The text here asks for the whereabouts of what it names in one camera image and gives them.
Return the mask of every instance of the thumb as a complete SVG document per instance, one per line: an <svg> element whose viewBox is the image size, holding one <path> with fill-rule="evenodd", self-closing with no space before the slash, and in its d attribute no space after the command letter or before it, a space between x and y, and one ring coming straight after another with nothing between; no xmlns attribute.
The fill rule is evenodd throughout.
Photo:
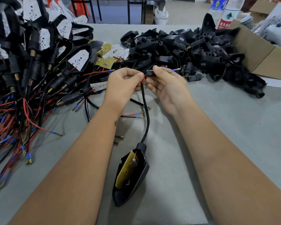
<svg viewBox="0 0 281 225"><path fill-rule="evenodd" d="M153 72L155 73L156 76L162 79L166 84L169 84L173 81L174 76L164 71L161 67L157 65L153 66Z"/></svg>
<svg viewBox="0 0 281 225"><path fill-rule="evenodd" d="M144 74L142 72L139 72L138 74L134 75L128 80L134 87L136 87L138 83L140 83L143 80L144 77L145 77Z"/></svg>

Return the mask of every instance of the forearm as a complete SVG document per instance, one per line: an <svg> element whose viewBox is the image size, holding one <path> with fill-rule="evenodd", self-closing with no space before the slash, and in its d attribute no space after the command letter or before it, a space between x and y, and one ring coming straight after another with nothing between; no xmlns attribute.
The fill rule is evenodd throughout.
<svg viewBox="0 0 281 225"><path fill-rule="evenodd" d="M281 190L191 98L174 118L218 225L281 224Z"/></svg>
<svg viewBox="0 0 281 225"><path fill-rule="evenodd" d="M95 224L117 119L103 104L9 224Z"/></svg>

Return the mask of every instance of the gray table mat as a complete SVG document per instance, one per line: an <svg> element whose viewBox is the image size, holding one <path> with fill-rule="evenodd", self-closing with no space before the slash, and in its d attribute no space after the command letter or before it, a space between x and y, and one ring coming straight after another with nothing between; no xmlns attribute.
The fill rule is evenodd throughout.
<svg viewBox="0 0 281 225"><path fill-rule="evenodd" d="M91 26L95 39L113 44L129 30L141 33L155 27ZM157 29L170 32L181 28L195 29L196 26L157 25ZM281 189L281 88L266 87L265 97L259 100L224 81L214 83L208 78L188 83L188 88L217 127ZM114 207L111 189L120 158L139 142L146 125L145 119L120 119L116 132L125 139L112 150L97 224L207 223L211 216L184 140L155 96L148 89L145 93L148 105L152 107L146 139L150 170L134 196L122 207ZM100 105L103 95L104 92L92 96L91 100ZM136 93L133 98L141 101L141 94ZM44 125L52 131L63 132L65 136L40 133L32 151L34 163L31 166L19 164L8 185L0 191L0 225L8 223L86 126L84 110L75 113L71 109L72 106L57 109ZM129 102L125 113L139 110L139 106Z"/></svg>

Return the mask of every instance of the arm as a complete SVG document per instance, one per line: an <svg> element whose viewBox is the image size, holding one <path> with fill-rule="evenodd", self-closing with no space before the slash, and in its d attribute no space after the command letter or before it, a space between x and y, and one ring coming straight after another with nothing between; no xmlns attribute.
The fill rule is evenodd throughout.
<svg viewBox="0 0 281 225"><path fill-rule="evenodd" d="M148 87L174 117L216 223L281 224L281 190L198 107L181 76L154 72Z"/></svg>
<svg viewBox="0 0 281 225"><path fill-rule="evenodd" d="M117 120L143 76L126 68L109 76L98 112L9 225L95 224Z"/></svg>

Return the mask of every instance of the hand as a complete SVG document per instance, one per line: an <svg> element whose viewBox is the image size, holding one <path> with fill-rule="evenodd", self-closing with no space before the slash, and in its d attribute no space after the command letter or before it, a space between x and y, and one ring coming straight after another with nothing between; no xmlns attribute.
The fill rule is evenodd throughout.
<svg viewBox="0 0 281 225"><path fill-rule="evenodd" d="M156 76L148 77L148 88L160 99L165 111L172 116L179 114L187 100L193 101L186 86L185 79L172 71L164 71L166 68L153 66Z"/></svg>
<svg viewBox="0 0 281 225"><path fill-rule="evenodd" d="M130 100L134 91L141 90L144 74L140 71L122 68L109 75L103 104L119 114Z"/></svg>

